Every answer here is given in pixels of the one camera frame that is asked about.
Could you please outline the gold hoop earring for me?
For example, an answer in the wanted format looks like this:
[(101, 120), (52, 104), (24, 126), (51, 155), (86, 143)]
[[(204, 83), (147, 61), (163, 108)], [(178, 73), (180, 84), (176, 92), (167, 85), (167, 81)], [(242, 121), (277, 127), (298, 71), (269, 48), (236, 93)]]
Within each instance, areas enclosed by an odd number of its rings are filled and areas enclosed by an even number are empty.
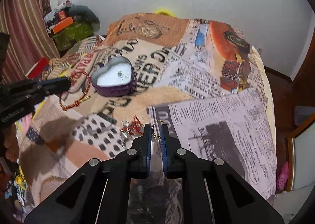
[(157, 142), (159, 142), (160, 141), (160, 131), (159, 131), (159, 129), (158, 129), (158, 124), (161, 124), (161, 125), (165, 125), (166, 123), (164, 122), (164, 121), (162, 121), (162, 120), (157, 120), (157, 121), (155, 121), (153, 124), (152, 124), (152, 126), (151, 126), (151, 128), (152, 128), (152, 130), (151, 130), (151, 132), (152, 132), (152, 141), (154, 142), (154, 143), (157, 143)]

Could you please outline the red and white box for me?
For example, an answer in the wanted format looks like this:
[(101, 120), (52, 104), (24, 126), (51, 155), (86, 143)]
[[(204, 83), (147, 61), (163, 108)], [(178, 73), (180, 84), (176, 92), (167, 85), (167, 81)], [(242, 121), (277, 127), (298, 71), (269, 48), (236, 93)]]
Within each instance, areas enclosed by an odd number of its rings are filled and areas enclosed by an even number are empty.
[(42, 77), (42, 72), (47, 70), (49, 67), (48, 60), (43, 57), (41, 58), (32, 68), (27, 72), (26, 77), (28, 79), (40, 79)]

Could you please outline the green patterned cloth stand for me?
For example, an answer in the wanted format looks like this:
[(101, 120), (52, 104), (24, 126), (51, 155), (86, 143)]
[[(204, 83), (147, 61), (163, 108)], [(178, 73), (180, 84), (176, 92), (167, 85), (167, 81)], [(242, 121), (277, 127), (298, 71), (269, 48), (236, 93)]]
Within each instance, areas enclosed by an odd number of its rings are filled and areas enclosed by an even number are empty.
[(76, 21), (53, 35), (52, 38), (60, 52), (72, 48), (77, 42), (92, 35), (94, 35), (94, 32), (89, 23)]

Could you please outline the orange shoe box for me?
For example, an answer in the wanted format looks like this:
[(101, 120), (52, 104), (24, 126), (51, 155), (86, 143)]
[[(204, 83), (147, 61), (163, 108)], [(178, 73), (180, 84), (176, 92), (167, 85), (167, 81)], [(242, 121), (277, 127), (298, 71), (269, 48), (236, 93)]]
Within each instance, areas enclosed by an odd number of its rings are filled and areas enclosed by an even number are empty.
[(66, 27), (68, 27), (69, 25), (73, 24), (73, 18), (72, 17), (67, 17), (66, 19), (60, 21), (59, 23), (57, 23), (56, 25), (54, 25), (52, 27), (52, 32), (54, 34), (62, 31), (63, 29), (65, 29)]

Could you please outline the purple heart-shaped tin box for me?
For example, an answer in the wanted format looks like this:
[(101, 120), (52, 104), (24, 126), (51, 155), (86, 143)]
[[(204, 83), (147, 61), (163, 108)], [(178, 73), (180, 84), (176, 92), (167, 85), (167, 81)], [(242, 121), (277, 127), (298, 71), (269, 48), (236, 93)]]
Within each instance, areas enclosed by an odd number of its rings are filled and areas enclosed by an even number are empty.
[(96, 92), (103, 97), (130, 95), (136, 89), (136, 77), (131, 62), (115, 57), (94, 71), (90, 77)]

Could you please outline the pink slipper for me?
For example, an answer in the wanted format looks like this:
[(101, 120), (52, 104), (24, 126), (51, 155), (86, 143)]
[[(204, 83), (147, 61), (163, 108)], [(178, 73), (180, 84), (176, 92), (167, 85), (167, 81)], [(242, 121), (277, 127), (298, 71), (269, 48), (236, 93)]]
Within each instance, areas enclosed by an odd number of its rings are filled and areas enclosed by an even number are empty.
[(280, 174), (277, 178), (277, 182), (276, 182), (277, 190), (284, 190), (288, 178), (289, 178), (289, 163), (286, 162), (282, 166)]

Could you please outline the small red box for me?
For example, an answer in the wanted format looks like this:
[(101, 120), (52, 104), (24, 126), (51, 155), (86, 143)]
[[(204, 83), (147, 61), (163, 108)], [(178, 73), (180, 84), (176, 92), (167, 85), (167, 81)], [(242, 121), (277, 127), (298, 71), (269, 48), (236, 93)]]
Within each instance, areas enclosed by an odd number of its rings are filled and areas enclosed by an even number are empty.
[(65, 20), (67, 18), (65, 11), (62, 10), (62, 11), (58, 12), (58, 17), (59, 17), (60, 21)]

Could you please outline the striped brown curtain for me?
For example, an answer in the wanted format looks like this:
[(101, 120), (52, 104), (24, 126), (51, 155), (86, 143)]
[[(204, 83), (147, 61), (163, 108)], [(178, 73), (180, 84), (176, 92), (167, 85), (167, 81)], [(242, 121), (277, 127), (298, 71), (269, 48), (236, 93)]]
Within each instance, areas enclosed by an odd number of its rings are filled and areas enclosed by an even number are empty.
[(50, 0), (1, 0), (1, 31), (10, 36), (3, 67), (5, 82), (23, 80), (43, 57), (59, 57), (44, 22), (50, 11)]

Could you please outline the white sliding wardrobe door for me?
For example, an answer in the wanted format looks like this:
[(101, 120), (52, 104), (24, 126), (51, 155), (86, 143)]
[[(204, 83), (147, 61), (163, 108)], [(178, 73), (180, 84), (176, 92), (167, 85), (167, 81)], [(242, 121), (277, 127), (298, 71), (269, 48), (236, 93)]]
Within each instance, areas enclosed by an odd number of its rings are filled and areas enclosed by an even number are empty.
[[(286, 137), (288, 149), (288, 192), (314, 186), (314, 114)], [(314, 187), (290, 223), (314, 223)]]

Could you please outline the newspaper print bed blanket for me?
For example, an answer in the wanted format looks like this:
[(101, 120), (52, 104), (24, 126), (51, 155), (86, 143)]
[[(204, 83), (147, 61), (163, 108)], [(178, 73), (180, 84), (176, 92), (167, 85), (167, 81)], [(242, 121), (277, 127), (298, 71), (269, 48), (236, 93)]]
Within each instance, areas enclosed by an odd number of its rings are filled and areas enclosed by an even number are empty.
[[(90, 77), (115, 57), (131, 62), (136, 89), (103, 97)], [(35, 204), (27, 215), (90, 159), (113, 159), (157, 120), (197, 157), (223, 159), (267, 202), (275, 194), (271, 89), (256, 49), (231, 25), (127, 15), (67, 73), (70, 89), (40, 104), (21, 145)], [(151, 142), (148, 177), (131, 180), (126, 223), (184, 223), (182, 181), (164, 176), (160, 141)]]

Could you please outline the yellow round cushion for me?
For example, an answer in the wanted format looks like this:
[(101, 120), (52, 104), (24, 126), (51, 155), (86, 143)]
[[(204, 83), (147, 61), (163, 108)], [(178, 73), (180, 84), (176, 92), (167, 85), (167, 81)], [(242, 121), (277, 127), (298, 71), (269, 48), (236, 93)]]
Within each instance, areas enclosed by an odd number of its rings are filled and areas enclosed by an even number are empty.
[(159, 8), (159, 9), (156, 9), (154, 11), (155, 14), (158, 14), (158, 15), (165, 15), (165, 16), (169, 16), (169, 17), (177, 17), (172, 11), (166, 9), (166, 8)]

